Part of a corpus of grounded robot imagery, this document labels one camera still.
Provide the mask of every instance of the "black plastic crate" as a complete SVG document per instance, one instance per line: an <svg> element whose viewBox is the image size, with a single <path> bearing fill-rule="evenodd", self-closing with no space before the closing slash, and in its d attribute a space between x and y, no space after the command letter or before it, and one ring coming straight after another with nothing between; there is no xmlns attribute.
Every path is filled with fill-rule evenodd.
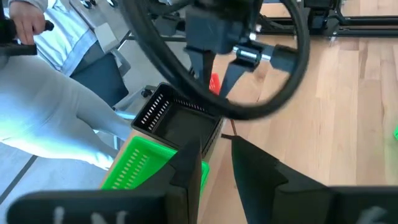
<svg viewBox="0 0 398 224"><path fill-rule="evenodd" d="M174 149L200 138L202 157L221 130L222 119L190 102L173 87L161 83L140 110L132 127Z"/></svg>

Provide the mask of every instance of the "wooden floor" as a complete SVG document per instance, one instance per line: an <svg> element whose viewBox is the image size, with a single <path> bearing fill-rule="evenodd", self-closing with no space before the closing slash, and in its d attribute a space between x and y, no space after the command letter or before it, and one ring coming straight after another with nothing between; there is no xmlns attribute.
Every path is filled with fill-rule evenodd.
<svg viewBox="0 0 398 224"><path fill-rule="evenodd" d="M263 14L286 16L280 4ZM348 0L351 16L398 15L397 0ZM291 37L260 37L294 45ZM233 56L219 57L224 74ZM327 185L397 185L398 39L313 39L310 64L294 98L271 117L237 122L238 134L288 166ZM270 97L287 74L267 63L246 74L229 98L254 103ZM231 133L227 124L226 131ZM201 223L245 223L231 167L230 143L220 140L200 209Z"/></svg>

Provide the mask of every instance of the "red object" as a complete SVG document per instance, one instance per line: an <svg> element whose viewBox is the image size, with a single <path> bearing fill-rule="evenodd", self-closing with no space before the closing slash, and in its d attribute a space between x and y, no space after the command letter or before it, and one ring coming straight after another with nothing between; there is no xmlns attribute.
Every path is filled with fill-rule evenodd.
<svg viewBox="0 0 398 224"><path fill-rule="evenodd" d="M209 90L212 91L214 94L219 95L221 90L220 79L218 78L217 73L211 74Z"/></svg>

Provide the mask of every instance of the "green basket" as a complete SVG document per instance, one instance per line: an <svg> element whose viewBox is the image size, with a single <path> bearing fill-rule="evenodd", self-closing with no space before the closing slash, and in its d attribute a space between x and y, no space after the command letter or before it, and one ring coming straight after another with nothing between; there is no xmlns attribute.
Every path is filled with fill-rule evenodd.
<svg viewBox="0 0 398 224"><path fill-rule="evenodd" d="M176 152L142 137L134 137L102 189L135 189L160 170ZM209 165L202 161L200 192L205 188L209 170Z"/></svg>
<svg viewBox="0 0 398 224"><path fill-rule="evenodd" d="M398 140L398 126L396 127L396 130L394 131L394 137L396 140Z"/></svg>

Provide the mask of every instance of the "gray pants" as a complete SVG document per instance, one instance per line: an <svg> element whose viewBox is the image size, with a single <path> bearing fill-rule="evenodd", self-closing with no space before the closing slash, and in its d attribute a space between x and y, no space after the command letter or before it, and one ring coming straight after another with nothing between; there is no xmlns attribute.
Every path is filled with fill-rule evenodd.
<svg viewBox="0 0 398 224"><path fill-rule="evenodd" d="M109 169L118 152L93 129L122 140L131 132L100 97L37 57L10 58L0 70L0 104L0 133L8 136L12 127L2 142L40 157Z"/></svg>

